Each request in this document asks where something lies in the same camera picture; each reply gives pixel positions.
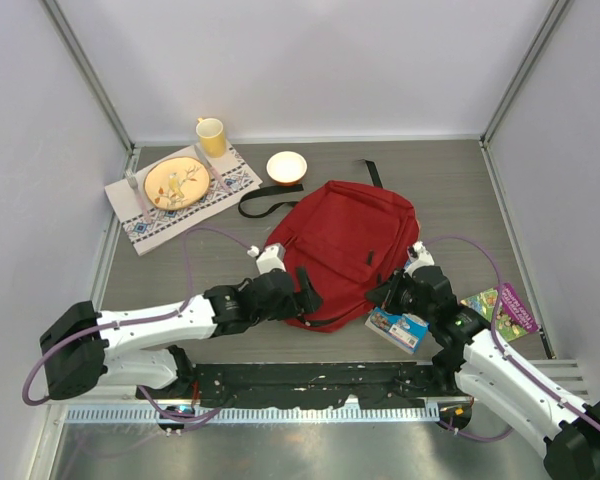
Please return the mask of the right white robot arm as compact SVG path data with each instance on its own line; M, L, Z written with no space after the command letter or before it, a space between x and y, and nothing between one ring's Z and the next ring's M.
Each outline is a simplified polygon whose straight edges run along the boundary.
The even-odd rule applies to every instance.
M445 395L476 398L542 457L553 479L600 479L600 401L559 386L460 303L437 266L395 271L367 299L390 314L418 317L440 345L431 380Z

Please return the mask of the red student backpack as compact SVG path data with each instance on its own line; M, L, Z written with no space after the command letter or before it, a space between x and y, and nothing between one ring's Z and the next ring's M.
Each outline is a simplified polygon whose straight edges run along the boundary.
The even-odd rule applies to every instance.
M382 185L376 164L365 162L371 182L330 180L303 199L270 233L265 245L284 249L287 272L306 270L321 307L294 314L290 326L335 332L372 309L366 294L384 284L408 259L420 226L412 203Z

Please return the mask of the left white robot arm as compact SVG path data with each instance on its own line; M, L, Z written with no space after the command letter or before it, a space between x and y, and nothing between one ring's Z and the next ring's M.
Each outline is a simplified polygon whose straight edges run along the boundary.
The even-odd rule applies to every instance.
M219 285L181 303L126 311L95 310L92 302L69 307L40 337L48 397L67 400L98 385L141 385L185 397L193 375L185 360L159 345L242 334L263 321L316 312L323 299L305 268L280 269Z

